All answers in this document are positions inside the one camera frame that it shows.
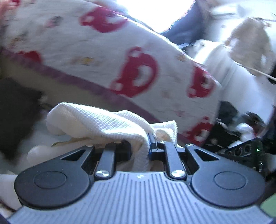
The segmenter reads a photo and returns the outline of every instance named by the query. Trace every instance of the beige surface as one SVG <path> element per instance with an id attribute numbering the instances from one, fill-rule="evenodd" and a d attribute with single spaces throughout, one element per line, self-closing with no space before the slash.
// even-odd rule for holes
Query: beige surface
<path id="1" fill-rule="evenodd" d="M 56 80 L 22 67 L 5 56 L 0 57 L 1 77 L 12 77 L 21 85 L 43 91 L 48 96 L 48 103 L 78 103 L 95 106 L 109 111 L 123 110 L 119 106 L 107 103 L 102 97 L 91 94 L 76 86 L 61 84 Z"/>

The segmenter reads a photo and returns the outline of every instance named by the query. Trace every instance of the circular cap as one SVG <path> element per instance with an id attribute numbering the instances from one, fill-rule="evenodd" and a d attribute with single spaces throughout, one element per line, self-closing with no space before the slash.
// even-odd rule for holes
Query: circular cap
<path id="1" fill-rule="evenodd" d="M 245 186 L 246 179 L 238 173 L 226 171 L 214 177 L 215 183 L 225 190 L 237 190 Z"/>
<path id="2" fill-rule="evenodd" d="M 99 170 L 96 172 L 96 175 L 98 177 L 108 177 L 109 176 L 109 172 L 106 170 Z"/>
<path id="3" fill-rule="evenodd" d="M 183 177 L 185 175 L 185 171 L 183 170 L 174 170 L 171 172 L 173 177 Z"/>
<path id="4" fill-rule="evenodd" d="M 58 171 L 48 171 L 37 175 L 34 178 L 36 186 L 43 189 L 55 189 L 66 182 L 66 176 Z"/>

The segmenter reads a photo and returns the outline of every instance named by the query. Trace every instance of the white wall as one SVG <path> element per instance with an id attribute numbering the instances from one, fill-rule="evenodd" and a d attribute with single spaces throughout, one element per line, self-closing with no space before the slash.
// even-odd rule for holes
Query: white wall
<path id="1" fill-rule="evenodd" d="M 247 0 L 239 4 L 245 9 L 245 16 L 274 19 L 271 12 L 276 14 L 276 0 Z M 244 18 L 211 20 L 205 39 L 223 42 L 243 20 Z M 272 22 L 271 27 L 266 28 L 266 31 L 270 37 L 272 49 L 276 52 L 276 22 Z M 270 84 L 264 76 L 255 77 L 244 68 L 238 67 L 222 98 L 231 102 L 240 112 L 256 113 L 268 122 L 275 96 L 276 85 Z"/>

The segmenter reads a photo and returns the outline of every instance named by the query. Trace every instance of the bright light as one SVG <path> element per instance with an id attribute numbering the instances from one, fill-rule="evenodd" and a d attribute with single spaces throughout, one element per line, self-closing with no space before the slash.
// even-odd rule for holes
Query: bright light
<path id="1" fill-rule="evenodd" d="M 183 17 L 194 0 L 117 0 L 128 9 L 128 14 L 156 32 L 165 31 Z"/>

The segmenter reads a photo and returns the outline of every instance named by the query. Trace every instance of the white blanket with red print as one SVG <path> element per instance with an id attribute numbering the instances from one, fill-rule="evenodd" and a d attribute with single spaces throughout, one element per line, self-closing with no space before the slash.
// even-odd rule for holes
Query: white blanket with red print
<path id="1" fill-rule="evenodd" d="M 163 36 L 83 0 L 14 0 L 4 48 L 124 96 L 202 143 L 221 88 Z"/>

